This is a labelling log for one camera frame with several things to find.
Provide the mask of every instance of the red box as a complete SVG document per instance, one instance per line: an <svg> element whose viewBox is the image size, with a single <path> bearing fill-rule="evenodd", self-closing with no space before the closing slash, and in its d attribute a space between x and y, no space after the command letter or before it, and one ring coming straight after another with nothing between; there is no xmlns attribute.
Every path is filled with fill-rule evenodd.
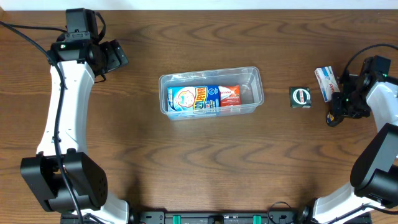
<svg viewBox="0 0 398 224"><path fill-rule="evenodd" d="M241 104L239 85L219 86L221 106L234 106Z"/></svg>

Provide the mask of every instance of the clear plastic bin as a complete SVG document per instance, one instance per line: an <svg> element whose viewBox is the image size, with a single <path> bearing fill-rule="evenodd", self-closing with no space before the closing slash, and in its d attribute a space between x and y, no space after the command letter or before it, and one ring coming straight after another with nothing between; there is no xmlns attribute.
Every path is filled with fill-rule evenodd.
<svg viewBox="0 0 398 224"><path fill-rule="evenodd" d="M239 85L241 105L223 106L193 111L167 111L167 88L185 86ZM264 92L262 90L259 70L256 67L228 68L200 72L187 72L162 75L159 78L160 110L172 120L206 118L214 116L227 116L252 113L256 107L263 104Z"/></svg>

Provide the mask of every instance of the dark green square box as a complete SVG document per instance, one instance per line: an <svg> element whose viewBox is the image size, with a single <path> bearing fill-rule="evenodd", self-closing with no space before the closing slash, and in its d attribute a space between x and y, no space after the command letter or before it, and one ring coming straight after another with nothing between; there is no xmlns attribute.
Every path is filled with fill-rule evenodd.
<svg viewBox="0 0 398 224"><path fill-rule="evenodd" d="M290 107L310 108L312 106L311 91L307 87L290 87Z"/></svg>

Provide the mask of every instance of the wooden table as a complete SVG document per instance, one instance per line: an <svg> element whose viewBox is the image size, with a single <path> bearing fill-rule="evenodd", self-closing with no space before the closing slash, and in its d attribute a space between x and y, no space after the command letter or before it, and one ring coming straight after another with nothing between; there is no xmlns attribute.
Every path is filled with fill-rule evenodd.
<svg viewBox="0 0 398 224"><path fill-rule="evenodd" d="M363 47L398 44L397 11L104 11L105 40L118 39L129 65L95 84L88 106L90 157L109 188L138 210L267 210L283 200L298 207L349 181L376 134L372 117L325 123L314 69L339 75ZM65 13L5 12L5 22L64 27ZM50 66L32 45L0 28L0 223L58 223L19 173L43 135ZM23 30L45 49L55 31ZM365 57L392 59L396 51ZM170 121L159 108L163 74L256 66L265 102L253 114ZM289 87L308 86L310 109L291 109ZM396 217L373 213L375 223Z"/></svg>

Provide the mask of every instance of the blue and white package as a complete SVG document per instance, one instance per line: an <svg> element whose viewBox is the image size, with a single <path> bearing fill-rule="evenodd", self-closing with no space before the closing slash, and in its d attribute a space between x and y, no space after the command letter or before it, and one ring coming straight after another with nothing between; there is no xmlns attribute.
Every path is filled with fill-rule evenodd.
<svg viewBox="0 0 398 224"><path fill-rule="evenodd" d="M323 99L325 102L331 101L331 94L340 92L331 66L315 69L315 75L317 76Z"/></svg>
<svg viewBox="0 0 398 224"><path fill-rule="evenodd" d="M193 111L220 107L218 85L169 87L168 111Z"/></svg>

